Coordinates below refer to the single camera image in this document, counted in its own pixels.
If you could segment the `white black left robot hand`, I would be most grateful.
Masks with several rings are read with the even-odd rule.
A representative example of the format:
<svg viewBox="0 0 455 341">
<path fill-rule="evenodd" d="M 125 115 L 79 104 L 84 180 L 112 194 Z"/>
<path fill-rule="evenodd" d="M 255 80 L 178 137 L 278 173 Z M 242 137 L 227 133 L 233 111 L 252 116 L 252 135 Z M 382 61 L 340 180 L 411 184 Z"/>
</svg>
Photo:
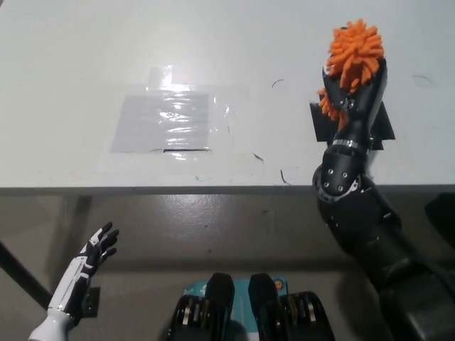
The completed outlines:
<svg viewBox="0 0 455 341">
<path fill-rule="evenodd" d="M 99 228 L 71 260 L 50 300 L 48 309 L 58 310 L 76 320 L 82 317 L 82 304 L 98 268 L 117 249 L 119 230 L 108 222 Z"/>
</svg>

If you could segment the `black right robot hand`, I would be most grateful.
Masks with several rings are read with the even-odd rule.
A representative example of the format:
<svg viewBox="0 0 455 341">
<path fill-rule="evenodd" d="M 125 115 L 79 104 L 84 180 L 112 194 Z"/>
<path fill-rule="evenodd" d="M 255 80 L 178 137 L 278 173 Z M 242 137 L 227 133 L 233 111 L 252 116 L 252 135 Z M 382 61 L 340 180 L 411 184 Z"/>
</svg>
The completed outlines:
<svg viewBox="0 0 455 341">
<path fill-rule="evenodd" d="M 327 115 L 338 122 L 337 132 L 331 143 L 337 140 L 352 141 L 370 147 L 370 132 L 375 121 L 387 84 L 387 62 L 379 59 L 379 69 L 363 85 L 350 93 L 341 88 L 341 78 L 322 72 L 325 95 L 321 97 L 320 108 L 327 107 Z"/>
</svg>

